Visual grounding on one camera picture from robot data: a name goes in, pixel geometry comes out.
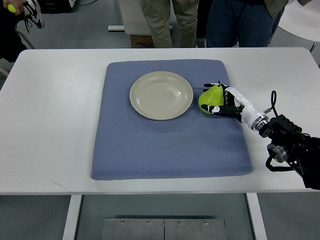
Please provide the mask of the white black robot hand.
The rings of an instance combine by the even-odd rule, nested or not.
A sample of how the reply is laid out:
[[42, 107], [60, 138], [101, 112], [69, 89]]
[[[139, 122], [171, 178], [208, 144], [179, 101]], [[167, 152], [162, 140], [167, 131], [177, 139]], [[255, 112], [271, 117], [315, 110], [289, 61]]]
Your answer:
[[220, 84], [224, 90], [224, 104], [220, 106], [203, 104], [201, 106], [203, 109], [206, 109], [212, 115], [235, 117], [239, 122], [247, 124], [254, 131], [259, 131], [268, 123], [269, 118], [266, 114], [257, 110], [242, 93], [234, 87]]

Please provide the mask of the bystander bare hand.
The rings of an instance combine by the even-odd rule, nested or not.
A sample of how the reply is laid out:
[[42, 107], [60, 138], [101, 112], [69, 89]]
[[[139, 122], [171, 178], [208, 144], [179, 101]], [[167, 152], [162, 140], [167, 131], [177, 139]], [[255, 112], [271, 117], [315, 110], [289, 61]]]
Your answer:
[[14, 14], [16, 16], [25, 13], [23, 0], [4, 0], [3, 6], [8, 10], [15, 8]]

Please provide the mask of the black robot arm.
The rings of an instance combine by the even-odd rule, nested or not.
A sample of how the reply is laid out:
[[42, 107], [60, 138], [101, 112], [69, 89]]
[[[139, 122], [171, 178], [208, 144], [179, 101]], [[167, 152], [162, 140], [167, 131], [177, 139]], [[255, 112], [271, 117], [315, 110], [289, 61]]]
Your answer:
[[320, 139], [303, 133], [302, 128], [275, 108], [277, 93], [271, 92], [271, 108], [275, 117], [258, 130], [263, 138], [270, 138], [267, 145], [269, 157], [265, 166], [272, 172], [296, 171], [306, 188], [320, 189]]

